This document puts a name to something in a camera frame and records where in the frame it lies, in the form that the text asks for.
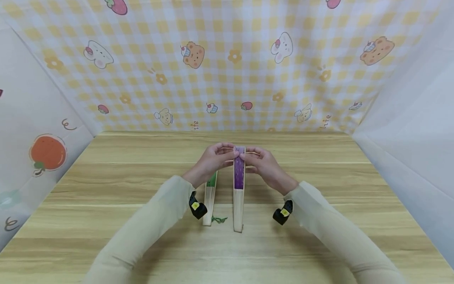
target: beige sleeve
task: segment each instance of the beige sleeve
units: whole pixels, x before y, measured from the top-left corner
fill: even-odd
[[[182,177],[167,180],[101,250],[82,283],[129,283],[137,261],[183,217],[194,190]]]
[[[374,242],[337,212],[314,186],[303,181],[284,197],[288,199],[293,201],[292,216],[347,264],[359,284],[405,283]]]

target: white side panel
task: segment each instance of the white side panel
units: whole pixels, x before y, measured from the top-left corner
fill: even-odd
[[[446,7],[353,134],[454,267],[454,2]]]

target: cupcake print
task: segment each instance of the cupcake print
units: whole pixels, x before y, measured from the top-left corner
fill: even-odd
[[[215,104],[207,104],[207,112],[209,114],[215,114],[217,112],[217,106]]]

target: checkered backdrop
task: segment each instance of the checkered backdrop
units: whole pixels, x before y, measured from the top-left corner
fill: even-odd
[[[1,3],[104,130],[351,133],[441,0]]]

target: cartoon bear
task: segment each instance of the cartoon bear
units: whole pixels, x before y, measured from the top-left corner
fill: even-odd
[[[88,46],[84,49],[84,56],[93,61],[94,65],[100,69],[104,69],[107,64],[114,62],[112,55],[94,40],[88,41]]]
[[[169,125],[173,122],[173,115],[169,112],[169,109],[163,109],[160,112],[155,112],[154,117],[160,120],[164,125]]]
[[[308,121],[312,115],[311,107],[312,107],[312,104],[308,104],[302,110],[297,110],[294,114],[294,116],[296,117],[296,120],[298,122]]]
[[[183,55],[184,64],[197,69],[200,67],[203,58],[205,57],[205,49],[190,41],[186,46],[181,48],[181,55]]]
[[[394,48],[394,42],[387,40],[386,37],[379,37],[375,42],[367,43],[360,59],[367,66],[373,65],[385,58]]]
[[[274,62],[281,63],[284,58],[290,56],[293,52],[293,42],[288,33],[283,32],[278,40],[271,46],[271,54],[274,56]]]

